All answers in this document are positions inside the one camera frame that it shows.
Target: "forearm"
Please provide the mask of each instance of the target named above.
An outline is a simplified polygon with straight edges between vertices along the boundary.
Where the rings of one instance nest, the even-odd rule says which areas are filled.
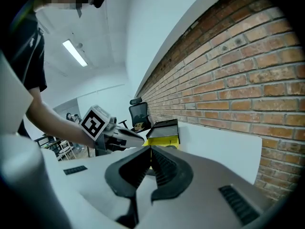
[[[31,104],[28,119],[41,131],[70,142],[94,147],[94,141],[72,121],[65,120],[44,102]]]

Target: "white cube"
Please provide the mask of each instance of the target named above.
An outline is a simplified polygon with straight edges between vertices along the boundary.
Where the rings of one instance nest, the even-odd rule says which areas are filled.
[[[81,120],[81,128],[94,141],[99,138],[102,131],[110,121],[110,114],[98,105],[91,106],[84,118]]]

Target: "brick wall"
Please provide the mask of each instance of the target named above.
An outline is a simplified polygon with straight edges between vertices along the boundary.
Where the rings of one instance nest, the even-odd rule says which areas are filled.
[[[220,0],[172,46],[139,96],[154,121],[260,136],[255,185],[278,200],[305,165],[304,59],[269,0]]]

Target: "white chair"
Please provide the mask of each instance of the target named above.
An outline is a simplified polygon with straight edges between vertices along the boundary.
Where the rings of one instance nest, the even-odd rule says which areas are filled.
[[[68,141],[62,141],[59,146],[61,147],[61,151],[59,151],[58,153],[58,157],[62,160],[62,157],[65,155],[67,160],[69,160],[67,154],[71,157],[71,155],[69,154],[69,152],[71,151],[73,153],[74,158],[76,159],[76,156],[73,152],[73,147],[70,146],[70,143]]]

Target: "rectangular light fixture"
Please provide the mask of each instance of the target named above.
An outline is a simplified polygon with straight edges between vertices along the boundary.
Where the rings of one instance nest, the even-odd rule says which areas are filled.
[[[81,64],[82,67],[88,65],[86,61],[81,57],[81,55],[77,52],[77,50],[74,48],[70,40],[63,42],[62,44],[69,51],[69,53],[72,54],[72,56],[77,60],[77,62]]]

